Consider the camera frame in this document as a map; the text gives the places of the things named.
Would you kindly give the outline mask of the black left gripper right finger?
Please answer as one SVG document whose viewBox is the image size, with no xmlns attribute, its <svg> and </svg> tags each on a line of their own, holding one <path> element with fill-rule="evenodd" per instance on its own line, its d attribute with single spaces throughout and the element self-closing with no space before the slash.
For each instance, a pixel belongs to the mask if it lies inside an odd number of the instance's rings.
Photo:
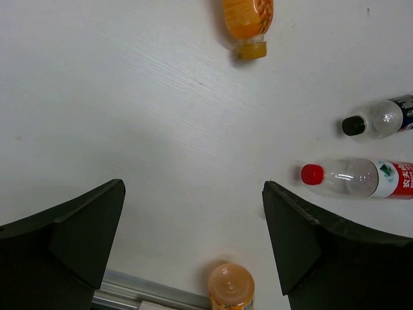
<svg viewBox="0 0 413 310">
<path fill-rule="evenodd" d="M 273 181 L 263 207 L 292 309 L 411 309 L 412 239 L 324 210 Z"/>
</svg>

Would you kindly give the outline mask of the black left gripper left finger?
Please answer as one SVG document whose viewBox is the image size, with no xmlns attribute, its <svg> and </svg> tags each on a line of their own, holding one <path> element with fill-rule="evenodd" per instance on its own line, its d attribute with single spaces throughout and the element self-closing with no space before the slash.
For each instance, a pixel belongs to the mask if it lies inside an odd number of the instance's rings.
<svg viewBox="0 0 413 310">
<path fill-rule="evenodd" d="M 1 226 L 1 309 L 89 309 L 125 200 L 114 179 Z"/>
</svg>

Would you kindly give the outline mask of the orange juice bottle yellow cap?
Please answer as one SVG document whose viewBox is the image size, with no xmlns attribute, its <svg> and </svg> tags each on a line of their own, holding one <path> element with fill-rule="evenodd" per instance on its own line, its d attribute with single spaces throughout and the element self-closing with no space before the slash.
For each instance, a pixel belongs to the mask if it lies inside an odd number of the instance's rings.
<svg viewBox="0 0 413 310">
<path fill-rule="evenodd" d="M 243 61 L 265 57 L 265 34 L 274 17 L 273 0 L 224 0 L 223 13 L 227 30 L 236 40 L 236 57 Z"/>
</svg>

